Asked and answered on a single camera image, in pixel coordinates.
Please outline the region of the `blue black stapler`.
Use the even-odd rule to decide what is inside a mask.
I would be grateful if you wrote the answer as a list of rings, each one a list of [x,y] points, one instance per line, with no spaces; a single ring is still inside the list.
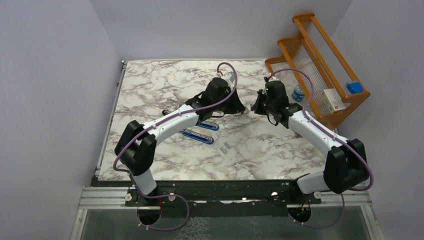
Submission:
[[[217,123],[211,122],[211,121],[203,121],[198,124],[196,124],[197,127],[204,128],[211,131],[218,131],[220,129],[219,125]]]

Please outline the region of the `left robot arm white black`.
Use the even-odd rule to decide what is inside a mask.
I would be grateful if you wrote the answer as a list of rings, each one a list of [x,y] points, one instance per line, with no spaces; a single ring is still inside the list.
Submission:
[[[171,113],[143,124],[136,120],[129,122],[114,152],[116,161],[125,165],[125,171],[138,187],[138,199],[147,206],[157,200],[157,183],[150,167],[160,143],[184,129],[210,119],[214,112],[233,115],[242,113],[245,109],[238,97],[237,87],[230,87],[228,80],[215,77],[204,91],[188,99]]]

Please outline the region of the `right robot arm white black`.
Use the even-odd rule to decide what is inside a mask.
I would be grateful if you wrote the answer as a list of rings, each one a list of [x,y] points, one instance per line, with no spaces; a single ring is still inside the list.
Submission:
[[[274,126],[282,125],[299,134],[326,158],[323,171],[308,173],[289,183],[288,196],[292,202],[300,204],[315,192],[341,194],[371,179],[364,144],[332,132],[298,103],[290,103],[281,81],[266,79],[264,89],[257,94],[251,107],[254,113],[273,117]]]

